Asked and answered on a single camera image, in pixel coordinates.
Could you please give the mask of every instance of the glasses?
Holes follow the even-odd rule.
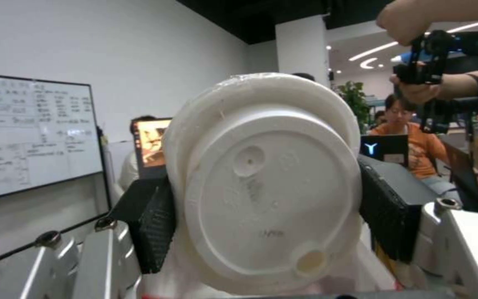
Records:
[[[391,110],[390,110],[390,113],[393,113],[393,114],[401,113],[404,117],[409,116],[409,115],[412,115],[412,112],[410,112],[410,111],[407,111],[407,110],[398,110],[398,109],[391,109]]]

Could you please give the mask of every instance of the ceiling light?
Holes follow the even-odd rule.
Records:
[[[457,28],[453,28],[453,29],[450,29],[448,30],[447,32],[449,33],[455,33],[455,32],[459,32],[459,31],[462,31],[464,29],[469,29],[469,28],[473,28],[473,27],[476,27],[478,26],[478,22],[477,23],[473,23],[473,24],[469,24],[469,25],[465,25],[465,26],[460,26],[460,27],[457,27]],[[387,48],[390,48],[390,47],[393,47],[395,45],[397,45],[398,42],[389,42],[388,44],[385,44],[385,45],[382,45],[382,46],[379,46],[379,47],[376,47],[374,49],[370,49],[368,51],[364,51],[363,53],[360,53],[358,55],[355,55],[354,57],[348,59],[349,61],[355,61],[359,58],[362,58],[364,56],[368,56],[372,53],[376,53],[377,51],[381,51],[381,50],[384,50],[384,49],[387,49]]]
[[[398,55],[390,59],[391,62],[402,62],[402,55]]]
[[[368,51],[364,51],[363,53],[360,53],[358,55],[355,55],[354,57],[350,58],[349,60],[350,61],[356,61],[357,59],[359,58],[362,58],[364,56],[368,56],[372,53],[376,53],[378,51],[381,51],[381,50],[384,50],[384,49],[387,49],[387,48],[390,48],[390,47],[393,47],[395,45],[397,45],[398,42],[389,42],[388,44],[385,44],[385,45],[382,45],[382,46],[379,46],[377,48],[374,48],[374,49],[370,49]]]
[[[365,70],[372,70],[373,66],[369,66],[368,64],[370,62],[374,62],[377,60],[377,57],[366,59],[365,61],[361,62],[360,67],[365,69]]]
[[[477,26],[478,26],[478,22],[473,23],[473,24],[469,24],[469,25],[465,25],[465,26],[460,26],[460,27],[457,27],[457,28],[453,28],[451,30],[448,30],[447,32],[448,33],[461,32],[464,29],[470,29],[470,28],[477,27]]]

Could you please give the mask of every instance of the black ceiling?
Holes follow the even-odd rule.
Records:
[[[326,28],[376,18],[391,0],[177,0],[248,44],[276,38],[275,25],[325,15]]]

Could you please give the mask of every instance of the metal bolt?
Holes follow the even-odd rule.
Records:
[[[462,210],[462,205],[455,199],[444,199],[442,197],[438,197],[434,201],[433,210],[436,216],[440,216],[447,210]]]
[[[103,231],[106,229],[115,229],[117,226],[117,220],[111,217],[104,217],[95,223],[95,231]]]
[[[51,230],[47,233],[42,233],[36,240],[34,241],[34,245],[36,247],[49,247],[52,249],[57,249],[58,246],[61,244],[62,236],[58,231]]]

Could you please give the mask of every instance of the laptop logo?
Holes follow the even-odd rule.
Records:
[[[368,148],[368,155],[373,156],[376,151],[377,143],[374,143],[374,144],[365,143],[364,145],[366,145],[366,147]]]

